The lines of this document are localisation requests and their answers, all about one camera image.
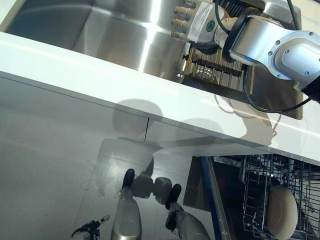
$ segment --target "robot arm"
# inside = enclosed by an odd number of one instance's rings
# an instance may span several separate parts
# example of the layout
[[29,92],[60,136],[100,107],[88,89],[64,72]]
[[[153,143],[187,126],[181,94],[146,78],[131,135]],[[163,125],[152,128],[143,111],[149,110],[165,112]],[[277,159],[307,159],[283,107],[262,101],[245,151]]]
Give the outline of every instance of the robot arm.
[[[211,46],[223,49],[222,57],[225,61],[231,63],[237,60],[251,66],[263,64],[279,80],[295,80],[296,90],[304,92],[310,99],[320,103],[320,36],[306,30],[285,29],[277,21],[260,16],[260,12],[252,7],[244,10],[238,18],[229,18],[227,13],[223,14],[220,19],[229,30],[226,33],[217,24],[214,3],[201,0],[190,0],[187,3],[193,7],[202,6],[195,7],[195,10],[203,9],[204,6],[208,9],[208,5],[211,5],[212,14],[204,15],[203,11],[197,12],[198,14],[195,13],[189,19],[191,22],[185,24],[197,24],[200,36],[198,42],[192,41],[189,35],[183,33],[182,39],[191,42],[197,48],[197,45],[208,45],[207,42],[202,42],[202,35],[210,35]],[[208,25],[212,21],[214,28],[208,31]]]

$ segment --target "sticker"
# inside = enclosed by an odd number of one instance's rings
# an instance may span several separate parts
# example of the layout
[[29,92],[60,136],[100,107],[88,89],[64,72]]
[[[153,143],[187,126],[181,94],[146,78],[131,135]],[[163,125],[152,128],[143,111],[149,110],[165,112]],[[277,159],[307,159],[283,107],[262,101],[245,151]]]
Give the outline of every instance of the sticker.
[[201,3],[198,11],[196,11],[193,22],[190,26],[190,30],[187,37],[189,40],[195,43],[198,42],[201,31],[204,28],[204,25],[213,7],[214,6],[210,3],[206,3],[206,2]]

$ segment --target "cabinet door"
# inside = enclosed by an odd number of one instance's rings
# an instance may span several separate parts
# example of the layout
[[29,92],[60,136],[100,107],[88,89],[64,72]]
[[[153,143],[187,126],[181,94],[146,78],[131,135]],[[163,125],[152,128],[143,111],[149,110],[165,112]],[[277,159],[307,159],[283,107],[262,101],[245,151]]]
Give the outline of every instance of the cabinet door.
[[52,130],[59,124],[77,126],[104,134],[106,138],[144,141],[148,122],[145,117],[5,78],[0,78],[0,106],[24,113],[26,117],[50,120]]
[[145,141],[194,156],[266,154],[260,149],[155,120],[149,120]]
[[[102,206],[116,209],[111,192],[99,198],[105,205],[88,204],[97,215],[89,211],[75,225],[87,190],[98,198],[98,181],[91,179],[96,179],[103,143],[130,138],[144,145],[147,121],[0,78],[1,239],[69,239],[75,227],[110,213]],[[102,180],[106,173],[100,168]]]

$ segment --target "sink basin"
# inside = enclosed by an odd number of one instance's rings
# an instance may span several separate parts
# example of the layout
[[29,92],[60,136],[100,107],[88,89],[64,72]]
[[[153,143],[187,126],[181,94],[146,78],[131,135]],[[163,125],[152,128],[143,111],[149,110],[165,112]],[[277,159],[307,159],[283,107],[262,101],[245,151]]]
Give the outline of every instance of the sink basin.
[[[230,66],[216,53],[197,57],[204,65],[186,63],[193,58],[189,45],[170,37],[171,19],[177,17],[173,9],[183,4],[184,0],[26,0],[6,32],[247,103],[239,62]],[[222,1],[221,6],[232,17],[256,7],[264,16],[292,25],[285,0]],[[223,72],[226,66],[240,76]],[[278,80],[262,66],[249,68],[247,77],[251,98],[261,107],[285,109],[302,100],[293,81]],[[302,110],[284,115],[301,119]]]
[[176,81],[184,43],[170,37],[183,0],[26,0],[6,32]]

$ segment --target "wire rack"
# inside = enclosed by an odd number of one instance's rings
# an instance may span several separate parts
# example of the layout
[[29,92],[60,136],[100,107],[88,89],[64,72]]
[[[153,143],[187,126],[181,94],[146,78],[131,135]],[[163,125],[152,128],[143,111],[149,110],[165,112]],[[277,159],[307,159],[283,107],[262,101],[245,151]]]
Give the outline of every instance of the wire rack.
[[320,167],[279,155],[253,155],[243,160],[243,227],[256,238],[275,239],[267,229],[271,187],[290,189],[296,200],[298,222],[291,239],[320,239]]

